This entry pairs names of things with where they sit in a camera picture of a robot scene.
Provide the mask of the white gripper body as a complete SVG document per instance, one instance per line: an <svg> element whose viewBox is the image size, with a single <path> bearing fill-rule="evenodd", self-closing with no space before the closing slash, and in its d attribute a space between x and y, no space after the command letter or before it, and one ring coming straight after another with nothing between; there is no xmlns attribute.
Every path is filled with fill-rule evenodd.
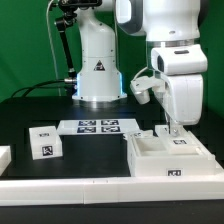
<svg viewBox="0 0 224 224"><path fill-rule="evenodd" d="M160 79L165 82L165 89L155 90L154 95L169 117L180 125L197 124L202 111L202 76L162 74Z"/></svg>

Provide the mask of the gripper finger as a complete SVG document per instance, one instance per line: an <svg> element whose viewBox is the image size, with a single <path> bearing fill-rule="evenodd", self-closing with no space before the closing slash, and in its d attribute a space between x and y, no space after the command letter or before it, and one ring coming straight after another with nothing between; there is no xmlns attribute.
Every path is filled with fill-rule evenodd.
<svg viewBox="0 0 224 224"><path fill-rule="evenodd" d="M171 120L169 122L169 133L172 135L172 136L179 136L180 135L180 126L173 120Z"/></svg>

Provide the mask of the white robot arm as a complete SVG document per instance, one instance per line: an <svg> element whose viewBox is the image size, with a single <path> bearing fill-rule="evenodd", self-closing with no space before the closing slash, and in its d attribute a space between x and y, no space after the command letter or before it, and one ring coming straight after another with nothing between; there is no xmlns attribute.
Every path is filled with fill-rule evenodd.
<svg viewBox="0 0 224 224"><path fill-rule="evenodd" d="M146 40L151 77L136 75L130 87L139 103L152 89L164 108L170 131L196 124L202 111L203 78L208 62L198 40L206 0L58 0L63 24L77 23L82 43L82 69L75 100L97 105L124 98L116 68L114 31L100 24L96 11L112 11L122 31Z"/></svg>

